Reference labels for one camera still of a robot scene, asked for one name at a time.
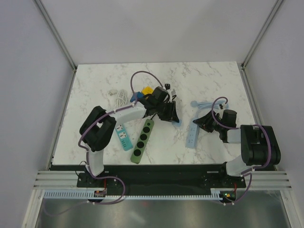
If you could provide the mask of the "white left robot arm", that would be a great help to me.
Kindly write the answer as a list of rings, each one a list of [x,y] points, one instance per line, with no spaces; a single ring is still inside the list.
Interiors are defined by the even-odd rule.
[[[104,148],[109,144],[115,128],[129,121],[157,115],[160,120],[179,123],[174,89],[156,87],[151,94],[138,97],[134,101],[107,112],[100,106],[93,108],[80,127],[78,146],[86,150],[88,182],[99,187],[104,182]]]

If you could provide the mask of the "teal power strip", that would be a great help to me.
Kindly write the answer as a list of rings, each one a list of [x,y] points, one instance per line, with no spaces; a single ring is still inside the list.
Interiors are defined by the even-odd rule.
[[[117,125],[115,128],[117,136],[120,140],[122,148],[124,151],[128,151],[133,148],[130,137],[127,133],[127,130],[123,124]]]

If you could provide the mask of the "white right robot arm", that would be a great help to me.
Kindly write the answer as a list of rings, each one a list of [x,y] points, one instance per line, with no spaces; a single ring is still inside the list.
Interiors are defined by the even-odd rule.
[[[272,126],[236,125],[237,112],[226,109],[222,115],[209,111],[205,116],[193,120],[202,130],[219,133],[223,143],[239,143],[240,155],[226,163],[224,170],[218,174],[218,183],[223,187],[230,186],[235,176],[244,176],[257,169],[278,165],[281,152]]]

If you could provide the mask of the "blue cube socket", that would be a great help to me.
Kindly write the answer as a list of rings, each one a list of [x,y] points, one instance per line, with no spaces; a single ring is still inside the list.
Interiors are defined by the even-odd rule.
[[[144,96],[144,94],[142,92],[135,92],[131,99],[130,102],[134,102],[135,100],[141,99]]]

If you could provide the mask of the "light blue power strip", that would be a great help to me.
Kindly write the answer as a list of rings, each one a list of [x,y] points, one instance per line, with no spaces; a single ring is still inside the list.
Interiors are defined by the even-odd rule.
[[[197,147],[197,140],[199,136],[199,127],[191,121],[188,128],[188,134],[186,138],[186,147],[190,149],[195,149]]]

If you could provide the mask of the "green power strip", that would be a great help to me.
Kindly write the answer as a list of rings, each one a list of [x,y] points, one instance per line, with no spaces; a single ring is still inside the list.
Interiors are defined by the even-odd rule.
[[[140,136],[135,145],[134,151],[131,155],[130,161],[132,163],[135,163],[135,164],[140,163],[144,150],[145,150],[145,147],[146,147],[147,142],[152,133],[153,127],[154,127],[154,120],[147,119],[144,123]]]

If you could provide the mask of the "light blue plug adapter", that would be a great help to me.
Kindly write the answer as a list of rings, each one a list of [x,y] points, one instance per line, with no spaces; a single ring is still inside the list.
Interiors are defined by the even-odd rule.
[[[173,126],[175,126],[175,127],[180,127],[181,126],[181,121],[179,121],[179,122],[172,122],[171,124]]]

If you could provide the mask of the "yellow cube socket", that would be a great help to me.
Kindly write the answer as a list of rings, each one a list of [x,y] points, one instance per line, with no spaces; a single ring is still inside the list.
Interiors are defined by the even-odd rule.
[[[143,94],[143,95],[152,94],[153,91],[154,91],[153,88],[147,86],[147,87],[145,87],[145,88],[142,90],[142,94]]]

